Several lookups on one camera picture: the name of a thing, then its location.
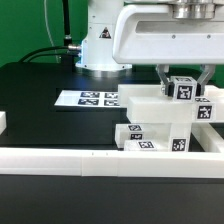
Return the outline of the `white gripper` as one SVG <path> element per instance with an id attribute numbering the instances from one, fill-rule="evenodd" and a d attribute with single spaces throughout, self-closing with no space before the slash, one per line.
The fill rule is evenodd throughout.
<path id="1" fill-rule="evenodd" d="M 215 7 L 212 19 L 176 19 L 166 4 L 127 5 L 117 19 L 113 58 L 120 64 L 158 64 L 156 72 L 164 94 L 172 97 L 174 83 L 166 74 L 171 64 L 209 64 L 201 66 L 196 95 L 224 64 L 224 5 Z"/>

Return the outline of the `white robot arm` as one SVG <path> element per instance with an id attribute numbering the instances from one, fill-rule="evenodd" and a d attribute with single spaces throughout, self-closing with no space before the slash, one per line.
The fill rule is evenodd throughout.
<path id="1" fill-rule="evenodd" d="M 95 76 L 154 65 L 174 94 L 171 65 L 200 65 L 196 94 L 224 64 L 224 0 L 88 0 L 88 31 L 77 67 Z"/>

